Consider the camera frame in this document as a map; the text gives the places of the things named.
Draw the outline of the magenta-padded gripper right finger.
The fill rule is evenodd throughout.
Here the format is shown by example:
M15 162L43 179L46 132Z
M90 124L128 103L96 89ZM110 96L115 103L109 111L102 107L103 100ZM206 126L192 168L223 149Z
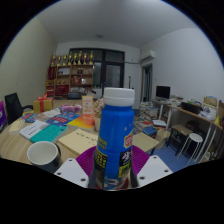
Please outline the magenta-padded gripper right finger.
M132 170L130 182L133 188L146 186L167 175L171 169L157 155L150 156L137 146L132 147Z

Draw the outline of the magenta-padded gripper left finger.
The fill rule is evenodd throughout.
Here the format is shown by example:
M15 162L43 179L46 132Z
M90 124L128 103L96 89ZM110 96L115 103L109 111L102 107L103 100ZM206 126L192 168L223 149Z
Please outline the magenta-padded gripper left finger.
M95 188L94 152L93 146L76 159L68 158L55 175L84 188Z

